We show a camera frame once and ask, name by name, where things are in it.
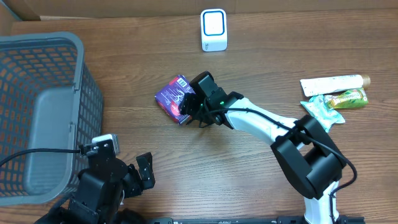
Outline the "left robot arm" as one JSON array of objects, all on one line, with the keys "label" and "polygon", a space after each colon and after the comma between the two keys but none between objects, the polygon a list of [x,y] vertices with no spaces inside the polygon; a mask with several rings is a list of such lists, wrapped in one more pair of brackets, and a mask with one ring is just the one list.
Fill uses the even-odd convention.
[{"label": "left robot arm", "polygon": [[37,223],[145,223],[138,213],[125,208],[125,198],[142,195],[155,185],[153,157],[150,152],[136,157],[127,165],[116,157],[118,143],[104,140],[81,145],[81,154],[89,167],[78,174],[78,188],[56,202]]}]

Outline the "purple red packet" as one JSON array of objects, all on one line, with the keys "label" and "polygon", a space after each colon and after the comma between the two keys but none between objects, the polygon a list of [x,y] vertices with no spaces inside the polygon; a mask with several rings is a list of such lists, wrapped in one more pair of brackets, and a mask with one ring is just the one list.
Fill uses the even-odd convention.
[{"label": "purple red packet", "polygon": [[186,93],[193,93],[189,81],[185,76],[177,75],[163,89],[159,90],[154,98],[173,121],[183,124],[190,116],[180,114],[178,106]]}]

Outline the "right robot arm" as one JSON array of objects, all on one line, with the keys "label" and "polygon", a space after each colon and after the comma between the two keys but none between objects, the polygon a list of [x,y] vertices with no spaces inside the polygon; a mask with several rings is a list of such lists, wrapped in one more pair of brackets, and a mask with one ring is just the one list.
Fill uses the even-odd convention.
[{"label": "right robot arm", "polygon": [[226,93],[210,72],[191,82],[179,112],[201,128],[225,125],[249,133],[272,149],[286,179],[304,197],[307,223],[338,223],[335,194],[347,165],[336,144],[312,116],[286,118],[264,110],[242,94]]}]

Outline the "white tube gold cap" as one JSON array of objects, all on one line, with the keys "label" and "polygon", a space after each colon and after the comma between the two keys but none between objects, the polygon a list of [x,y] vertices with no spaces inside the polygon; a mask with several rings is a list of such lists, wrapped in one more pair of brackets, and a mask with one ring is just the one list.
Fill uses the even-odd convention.
[{"label": "white tube gold cap", "polygon": [[355,88],[367,88],[371,84],[368,75],[342,75],[334,77],[301,79],[304,95],[307,97],[325,95]]}]

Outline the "light blue plastic packet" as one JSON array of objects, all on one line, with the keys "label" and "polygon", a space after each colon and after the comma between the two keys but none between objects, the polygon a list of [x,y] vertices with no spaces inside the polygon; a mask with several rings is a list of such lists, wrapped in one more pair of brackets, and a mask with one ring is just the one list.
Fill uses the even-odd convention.
[{"label": "light blue plastic packet", "polygon": [[328,109],[323,95],[313,96],[300,104],[313,116],[328,133],[334,124],[343,124],[345,119],[334,109]]}]

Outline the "green yellow drink carton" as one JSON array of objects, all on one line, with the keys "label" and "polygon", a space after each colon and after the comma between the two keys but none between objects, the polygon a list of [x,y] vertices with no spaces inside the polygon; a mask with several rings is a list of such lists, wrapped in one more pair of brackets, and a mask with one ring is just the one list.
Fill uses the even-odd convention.
[{"label": "green yellow drink carton", "polygon": [[340,95],[325,95],[328,109],[350,109],[366,106],[369,101],[363,88],[347,90]]}]

